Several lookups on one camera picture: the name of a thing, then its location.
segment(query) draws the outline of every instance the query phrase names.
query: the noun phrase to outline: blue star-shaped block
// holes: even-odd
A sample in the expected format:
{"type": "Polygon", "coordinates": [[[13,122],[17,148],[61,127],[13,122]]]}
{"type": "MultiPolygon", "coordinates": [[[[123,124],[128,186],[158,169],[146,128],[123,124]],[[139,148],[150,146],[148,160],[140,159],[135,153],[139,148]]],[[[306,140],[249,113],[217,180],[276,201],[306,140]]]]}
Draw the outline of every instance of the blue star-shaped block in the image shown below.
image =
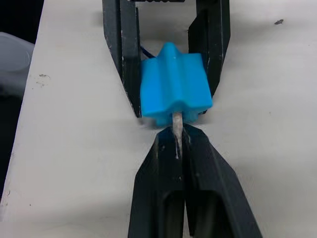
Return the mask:
{"type": "Polygon", "coordinates": [[[166,43],[159,55],[142,61],[141,110],[157,125],[172,123],[172,114],[182,112],[184,122],[212,106],[201,54],[182,54],[166,43]]]}

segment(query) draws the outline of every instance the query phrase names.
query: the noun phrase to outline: blue wire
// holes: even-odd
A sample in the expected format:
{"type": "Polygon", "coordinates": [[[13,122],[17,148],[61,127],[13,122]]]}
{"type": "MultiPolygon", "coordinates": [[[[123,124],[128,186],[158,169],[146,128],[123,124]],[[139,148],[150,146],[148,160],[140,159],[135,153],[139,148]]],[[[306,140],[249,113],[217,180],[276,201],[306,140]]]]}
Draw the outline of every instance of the blue wire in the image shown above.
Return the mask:
{"type": "Polygon", "coordinates": [[[152,55],[150,52],[148,52],[146,49],[144,49],[143,46],[141,46],[141,50],[142,50],[142,53],[143,53],[146,57],[148,57],[149,59],[155,58],[155,56],[152,55]]]}

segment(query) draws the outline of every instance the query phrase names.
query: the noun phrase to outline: black metal jaw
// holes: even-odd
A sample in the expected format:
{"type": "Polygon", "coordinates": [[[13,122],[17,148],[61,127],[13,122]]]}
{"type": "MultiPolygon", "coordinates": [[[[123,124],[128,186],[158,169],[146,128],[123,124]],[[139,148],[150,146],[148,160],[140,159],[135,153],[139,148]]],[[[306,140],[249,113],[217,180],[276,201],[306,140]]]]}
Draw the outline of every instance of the black metal jaw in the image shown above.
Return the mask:
{"type": "Polygon", "coordinates": [[[134,183],[129,238],[182,238],[186,205],[195,238],[261,238],[239,180],[199,129],[185,125],[183,157],[160,132],[134,183]]]}
{"type": "MultiPolygon", "coordinates": [[[[103,0],[103,13],[104,34],[112,59],[134,113],[141,117],[141,57],[136,1],[146,0],[103,0]]],[[[214,95],[230,39],[229,0],[196,0],[196,9],[197,18],[188,30],[189,53],[202,54],[211,95],[214,95]]]]}

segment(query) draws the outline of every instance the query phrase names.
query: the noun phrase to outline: transparent plastic container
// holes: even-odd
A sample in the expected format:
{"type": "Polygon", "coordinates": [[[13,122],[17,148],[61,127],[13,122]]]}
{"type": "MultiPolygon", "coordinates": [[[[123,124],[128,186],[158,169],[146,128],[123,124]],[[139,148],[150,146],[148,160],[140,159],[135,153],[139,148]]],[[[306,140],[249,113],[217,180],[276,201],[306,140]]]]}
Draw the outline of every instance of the transparent plastic container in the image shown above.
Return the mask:
{"type": "Polygon", "coordinates": [[[34,44],[0,32],[0,95],[23,98],[34,44]]]}

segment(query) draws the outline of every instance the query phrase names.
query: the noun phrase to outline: white surface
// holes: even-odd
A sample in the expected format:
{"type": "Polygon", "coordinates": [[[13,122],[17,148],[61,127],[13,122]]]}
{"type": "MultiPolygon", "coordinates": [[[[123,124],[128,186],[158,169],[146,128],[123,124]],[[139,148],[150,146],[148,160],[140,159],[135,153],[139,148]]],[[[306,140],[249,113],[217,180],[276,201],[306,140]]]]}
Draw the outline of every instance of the white surface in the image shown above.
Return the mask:
{"type": "MultiPolygon", "coordinates": [[[[143,44],[186,49],[193,3],[178,15],[142,5],[143,44]]],[[[196,123],[237,172],[265,238],[317,236],[316,7],[231,0],[214,106],[196,123]]],[[[61,222],[39,237],[126,237],[134,175],[157,131],[134,118],[104,40],[101,0],[46,0],[2,220],[61,222]]]]}
{"type": "Polygon", "coordinates": [[[0,86],[4,92],[23,98],[34,44],[0,32],[0,86]]]}

